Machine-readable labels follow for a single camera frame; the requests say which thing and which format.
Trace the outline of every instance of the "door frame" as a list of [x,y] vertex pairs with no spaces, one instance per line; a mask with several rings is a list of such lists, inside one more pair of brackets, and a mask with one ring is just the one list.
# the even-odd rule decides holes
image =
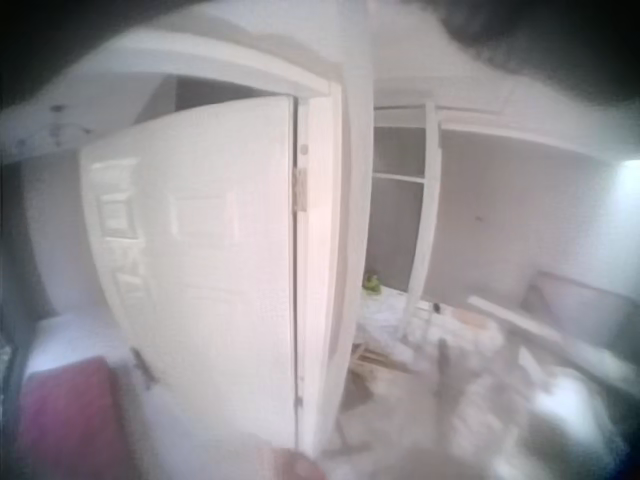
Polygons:
[[340,235],[341,85],[258,50],[157,28],[135,28],[114,38],[69,73],[107,72],[185,75],[297,99],[297,168],[306,179],[297,195],[306,198],[293,222],[296,352],[292,361],[298,398],[292,408],[297,412],[297,447],[311,455],[318,453],[319,431],[331,421],[321,416]]

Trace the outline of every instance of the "white wall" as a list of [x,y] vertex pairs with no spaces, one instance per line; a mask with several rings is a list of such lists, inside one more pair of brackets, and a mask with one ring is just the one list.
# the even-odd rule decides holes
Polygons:
[[33,254],[53,309],[65,314],[104,305],[84,224],[76,153],[25,160],[22,173]]
[[442,145],[426,297],[518,305],[544,270],[640,299],[640,169],[468,133]]

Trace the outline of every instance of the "door panel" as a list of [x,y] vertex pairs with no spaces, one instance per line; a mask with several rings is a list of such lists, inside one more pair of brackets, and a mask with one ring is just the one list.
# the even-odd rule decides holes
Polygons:
[[211,431],[294,446],[291,99],[197,108],[82,150],[100,280],[130,343]]

